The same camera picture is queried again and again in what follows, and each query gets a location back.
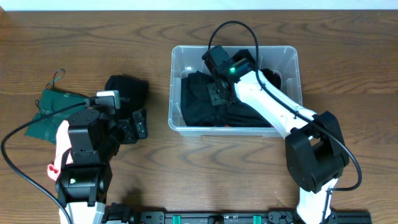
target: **wood grain surface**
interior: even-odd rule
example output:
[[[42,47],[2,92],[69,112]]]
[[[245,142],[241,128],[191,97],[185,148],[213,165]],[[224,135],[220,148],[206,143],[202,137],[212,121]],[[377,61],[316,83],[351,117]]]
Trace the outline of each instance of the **wood grain surface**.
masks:
[[[338,118],[363,170],[354,192],[333,194],[338,210],[369,210],[374,223],[398,222],[398,13],[396,11],[6,12],[0,28],[0,137],[30,120],[34,101],[59,68],[64,90],[94,95],[110,75],[150,82],[149,138],[122,146],[111,161],[108,203],[170,211],[294,208],[281,138],[183,138],[167,124],[171,51],[207,45],[227,20],[251,26],[260,45],[298,51],[304,106]],[[214,44],[252,45],[228,26]],[[47,177],[55,146],[17,133],[7,153],[56,193]],[[338,186],[356,181],[352,163]],[[0,223],[59,223],[58,208],[0,161]]]

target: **dark green fabric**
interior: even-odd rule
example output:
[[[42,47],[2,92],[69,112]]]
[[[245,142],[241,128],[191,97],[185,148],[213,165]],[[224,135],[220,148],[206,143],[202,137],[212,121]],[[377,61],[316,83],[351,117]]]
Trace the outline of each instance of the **dark green fabric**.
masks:
[[[67,106],[82,103],[84,101],[84,97],[80,95],[65,93],[58,90],[44,90],[39,103],[40,111],[34,116],[33,119],[37,119],[43,114],[49,114]],[[50,118],[36,122],[29,126],[25,135],[50,141],[55,144],[55,135],[62,121],[67,119],[71,114],[83,110],[84,108],[84,105],[78,106],[76,108],[56,114]]]

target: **pink fabric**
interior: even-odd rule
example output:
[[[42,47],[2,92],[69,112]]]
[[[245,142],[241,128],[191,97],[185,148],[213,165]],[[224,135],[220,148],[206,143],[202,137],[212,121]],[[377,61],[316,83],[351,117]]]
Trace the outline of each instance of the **pink fabric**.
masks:
[[[58,176],[61,173],[61,160],[63,153],[71,148],[69,135],[68,135],[69,123],[68,121],[63,121],[61,125],[58,127],[56,139],[57,146],[55,150],[55,160],[54,164],[49,164],[47,166],[47,174],[53,180],[57,180]],[[72,163],[72,157],[69,153],[67,164]]]

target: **white wall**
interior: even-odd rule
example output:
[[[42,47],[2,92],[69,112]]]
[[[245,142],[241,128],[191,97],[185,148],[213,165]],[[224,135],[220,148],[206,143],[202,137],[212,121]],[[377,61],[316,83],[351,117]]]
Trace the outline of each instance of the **white wall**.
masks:
[[[0,0],[5,11],[398,9],[398,0]]]

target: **storage box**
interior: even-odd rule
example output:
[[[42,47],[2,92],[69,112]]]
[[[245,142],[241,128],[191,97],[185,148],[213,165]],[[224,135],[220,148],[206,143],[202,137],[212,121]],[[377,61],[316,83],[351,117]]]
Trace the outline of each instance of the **storage box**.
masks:
[[[255,47],[223,46],[232,57],[238,50],[248,49],[255,57]],[[197,70],[210,75],[201,56],[207,46],[176,46],[172,51],[172,71],[170,81],[169,126],[183,136],[238,135],[280,137],[275,128],[234,128],[234,127],[187,127],[181,113],[181,79]],[[291,46],[260,46],[259,66],[280,74],[281,90],[300,105],[302,103],[299,61],[297,51]]]

